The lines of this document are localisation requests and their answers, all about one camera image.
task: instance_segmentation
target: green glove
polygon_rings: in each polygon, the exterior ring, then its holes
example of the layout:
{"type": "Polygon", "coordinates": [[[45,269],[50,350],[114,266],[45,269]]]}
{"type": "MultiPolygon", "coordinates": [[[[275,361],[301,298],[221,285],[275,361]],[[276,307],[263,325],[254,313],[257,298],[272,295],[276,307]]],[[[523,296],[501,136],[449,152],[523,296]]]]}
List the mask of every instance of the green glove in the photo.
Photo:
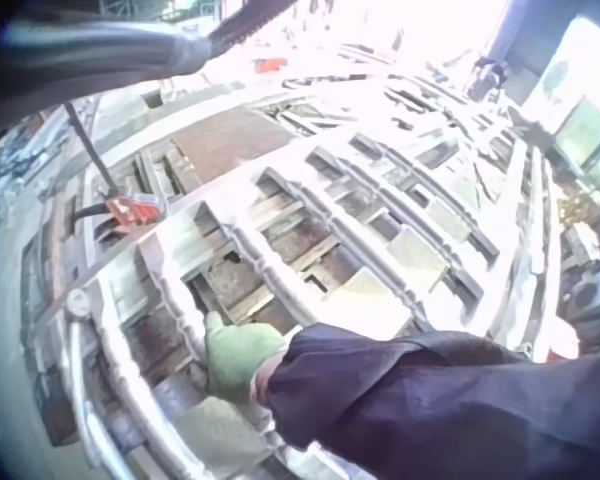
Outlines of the green glove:
{"type": "Polygon", "coordinates": [[[284,346],[282,335],[263,323],[225,327],[217,312],[210,312],[204,323],[208,392],[228,402],[248,403],[251,379],[284,346]]]}

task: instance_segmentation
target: sleeve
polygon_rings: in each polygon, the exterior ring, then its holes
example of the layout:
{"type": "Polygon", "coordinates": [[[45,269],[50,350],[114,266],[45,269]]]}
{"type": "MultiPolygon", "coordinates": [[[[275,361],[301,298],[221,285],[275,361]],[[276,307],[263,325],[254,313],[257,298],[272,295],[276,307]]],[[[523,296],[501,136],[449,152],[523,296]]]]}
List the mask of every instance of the sleeve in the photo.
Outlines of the sleeve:
{"type": "Polygon", "coordinates": [[[459,333],[298,334],[269,380],[285,440],[389,479],[600,479],[600,356],[536,365],[459,333]]]}

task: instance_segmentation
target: wrist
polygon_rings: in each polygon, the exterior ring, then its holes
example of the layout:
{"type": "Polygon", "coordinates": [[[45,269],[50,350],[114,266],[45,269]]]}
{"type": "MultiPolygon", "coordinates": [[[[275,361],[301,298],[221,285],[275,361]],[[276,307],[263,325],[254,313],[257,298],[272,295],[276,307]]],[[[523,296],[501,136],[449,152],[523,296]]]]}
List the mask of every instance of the wrist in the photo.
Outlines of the wrist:
{"type": "Polygon", "coordinates": [[[286,348],[279,351],[265,360],[262,365],[256,370],[256,373],[251,379],[251,400],[268,408],[267,390],[269,387],[269,379],[282,363],[282,359],[287,353],[286,348]]]}

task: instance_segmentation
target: hand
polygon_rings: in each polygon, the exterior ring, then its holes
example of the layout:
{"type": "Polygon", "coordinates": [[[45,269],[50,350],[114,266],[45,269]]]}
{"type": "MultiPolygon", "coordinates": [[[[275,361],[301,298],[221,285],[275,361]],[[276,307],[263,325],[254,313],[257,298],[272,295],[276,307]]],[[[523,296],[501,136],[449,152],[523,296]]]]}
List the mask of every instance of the hand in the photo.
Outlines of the hand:
{"type": "Polygon", "coordinates": [[[251,400],[251,381],[260,366],[285,345],[271,325],[224,326],[217,312],[204,319],[207,333],[208,392],[232,403],[251,400]]]}

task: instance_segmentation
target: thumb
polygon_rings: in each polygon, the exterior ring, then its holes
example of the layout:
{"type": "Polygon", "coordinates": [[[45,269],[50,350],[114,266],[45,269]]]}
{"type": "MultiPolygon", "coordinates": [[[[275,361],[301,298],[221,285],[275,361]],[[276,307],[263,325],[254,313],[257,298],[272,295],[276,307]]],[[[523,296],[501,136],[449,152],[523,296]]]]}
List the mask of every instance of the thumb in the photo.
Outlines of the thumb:
{"type": "Polygon", "coordinates": [[[218,312],[209,312],[206,317],[204,317],[204,326],[207,329],[207,335],[211,335],[212,333],[218,332],[224,328],[224,323],[222,323],[222,317],[218,312]]]}

